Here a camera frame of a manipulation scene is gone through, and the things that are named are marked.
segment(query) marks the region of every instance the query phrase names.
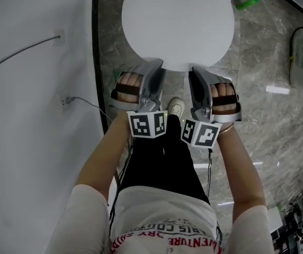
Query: green object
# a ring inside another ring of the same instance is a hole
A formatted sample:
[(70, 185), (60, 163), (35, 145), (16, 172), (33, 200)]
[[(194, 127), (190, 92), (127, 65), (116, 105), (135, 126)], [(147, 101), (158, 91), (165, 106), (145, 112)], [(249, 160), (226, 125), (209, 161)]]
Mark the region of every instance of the green object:
[(117, 81), (121, 75), (121, 71), (113, 70), (115, 80)]
[(240, 5), (237, 5), (236, 6), (236, 9), (241, 11), (241, 10), (244, 10), (245, 8), (249, 7), (249, 6), (252, 6), (252, 5), (255, 5), (259, 2), (260, 0), (247, 0), (246, 2), (240, 4)]

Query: strap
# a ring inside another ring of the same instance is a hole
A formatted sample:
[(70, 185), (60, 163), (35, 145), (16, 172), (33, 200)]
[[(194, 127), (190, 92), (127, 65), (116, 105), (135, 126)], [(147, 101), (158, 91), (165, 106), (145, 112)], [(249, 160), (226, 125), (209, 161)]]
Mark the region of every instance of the strap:
[(137, 112), (139, 109), (139, 104), (124, 103), (124, 102), (120, 102), (116, 99), (113, 99), (111, 97), (109, 98), (109, 106), (116, 107), (118, 109), (127, 110), (127, 111), (135, 111), (135, 112)]
[(221, 97), (213, 98), (213, 106), (236, 104), (236, 103), (237, 103), (236, 95), (221, 96)]
[(140, 96), (140, 87), (123, 85), (123, 84), (116, 84), (115, 90), (117, 92), (121, 92), (121, 93)]
[(241, 121), (241, 111), (232, 115), (212, 115), (212, 121), (219, 122), (219, 123), (227, 123), (227, 122), (234, 122), (234, 121)]

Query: hand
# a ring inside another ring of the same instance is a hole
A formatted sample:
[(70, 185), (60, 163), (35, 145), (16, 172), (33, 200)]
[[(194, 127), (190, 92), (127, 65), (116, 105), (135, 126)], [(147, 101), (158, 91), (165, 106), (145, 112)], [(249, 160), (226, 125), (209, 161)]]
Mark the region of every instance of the hand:
[[(220, 83), (217, 86), (210, 85), (211, 88), (211, 96), (213, 97), (213, 103), (215, 97), (222, 97), (222, 96), (229, 96), (235, 95), (235, 92), (230, 84), (228, 83)], [(218, 115), (229, 115), (236, 113), (236, 104), (227, 104), (221, 106), (214, 106), (212, 107), (212, 113)], [(232, 122), (224, 123), (221, 127), (221, 131), (228, 128), (232, 125)]]
[[(127, 72), (125, 74), (122, 74), (118, 80), (119, 84), (129, 85), (134, 87), (140, 87), (141, 82), (142, 82), (142, 75), (135, 74), (132, 72)], [(135, 95), (118, 92), (118, 101), (126, 102), (126, 103), (138, 103), (139, 97)]]

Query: electrical cord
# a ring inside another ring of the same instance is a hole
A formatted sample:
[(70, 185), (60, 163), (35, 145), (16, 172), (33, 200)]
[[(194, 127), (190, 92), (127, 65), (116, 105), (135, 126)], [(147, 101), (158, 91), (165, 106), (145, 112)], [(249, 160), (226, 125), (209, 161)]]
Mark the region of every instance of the electrical cord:
[(289, 40), (289, 59), (291, 61), (293, 61), (294, 57), (293, 57), (293, 37), (295, 35), (295, 33), (297, 31), (299, 31), (300, 29), (303, 29), (303, 26), (299, 27), (299, 28), (296, 28), (294, 31), (293, 31), (293, 34), (291, 35), (290, 37), (290, 40)]
[(97, 105), (94, 105), (94, 104), (92, 104), (91, 102), (89, 102), (89, 101), (87, 101), (86, 99), (83, 99), (83, 98), (81, 98), (81, 97), (67, 97), (67, 98), (66, 98), (66, 104), (70, 104), (70, 103), (71, 103), (73, 100), (75, 100), (75, 99), (80, 99), (81, 101), (86, 102), (87, 104), (90, 104), (91, 106), (98, 108), (98, 109), (100, 110), (100, 112), (101, 112), (103, 115), (105, 115), (110, 121), (113, 121), (106, 113), (104, 113), (104, 112), (102, 111), (101, 108), (99, 108)]
[(28, 49), (30, 49), (30, 48), (33, 48), (33, 47), (37, 46), (37, 45), (40, 45), (40, 44), (42, 44), (42, 43), (44, 43), (44, 42), (46, 42), (46, 41), (50, 41), (50, 40), (54, 40), (54, 39), (59, 39), (59, 38), (61, 38), (61, 36), (58, 35), (58, 36), (55, 36), (55, 37), (52, 37), (52, 38), (48, 38), (48, 39), (46, 39), (46, 40), (42, 40), (42, 41), (40, 41), (40, 42), (38, 42), (38, 43), (35, 43), (35, 44), (32, 44), (32, 45), (30, 45), (30, 46), (28, 46), (28, 47), (22, 48), (21, 50), (19, 50), (19, 51), (15, 52), (15, 53), (13, 53), (13, 54), (11, 54), (11, 55), (5, 57), (4, 59), (0, 60), (0, 65), (1, 65), (3, 62), (7, 61), (9, 58), (12, 58), (12, 57), (18, 55), (19, 53), (21, 53), (21, 52), (23, 52), (23, 51), (25, 51), (25, 50), (28, 50)]
[[(210, 193), (210, 183), (211, 183), (211, 164), (212, 164), (212, 161), (211, 161), (211, 154), (213, 153), (213, 150), (212, 149), (209, 149), (209, 155), (208, 155), (208, 187), (207, 187), (207, 199), (209, 200), (209, 193)], [(219, 244), (221, 245), (222, 244), (222, 231), (221, 231), (221, 228), (220, 228), (220, 225), (219, 225), (219, 222), (217, 222), (217, 226), (216, 226), (216, 240), (219, 241)]]
[(131, 154), (132, 154), (134, 140), (135, 139), (133, 138), (131, 144), (129, 144), (129, 139), (128, 139), (128, 156), (126, 158), (126, 161), (124, 162), (124, 166), (123, 166), (121, 172), (119, 173), (119, 179), (117, 181), (116, 195), (115, 195), (114, 202), (113, 202), (113, 205), (111, 207), (111, 211), (110, 211), (110, 215), (109, 215), (109, 221), (110, 221), (109, 235), (111, 234), (111, 227), (112, 227), (113, 222), (114, 222), (116, 201), (117, 201), (118, 196), (119, 196), (119, 191), (121, 189), (121, 183), (122, 183), (122, 180), (123, 180), (123, 177), (124, 177), (124, 173), (126, 172), (126, 168), (127, 168), (127, 165), (129, 163), (129, 160), (130, 160), (130, 157), (131, 157)]

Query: power outlet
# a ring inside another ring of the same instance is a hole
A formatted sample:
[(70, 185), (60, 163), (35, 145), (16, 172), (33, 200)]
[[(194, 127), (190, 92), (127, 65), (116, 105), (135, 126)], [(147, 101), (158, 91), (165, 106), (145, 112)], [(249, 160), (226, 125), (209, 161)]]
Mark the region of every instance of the power outlet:
[(70, 108), (71, 105), (66, 103), (66, 98), (69, 97), (68, 91), (58, 92), (56, 96), (62, 112)]
[(54, 29), (52, 35), (60, 36), (52, 41), (52, 46), (63, 46), (65, 44), (65, 31), (63, 29)]

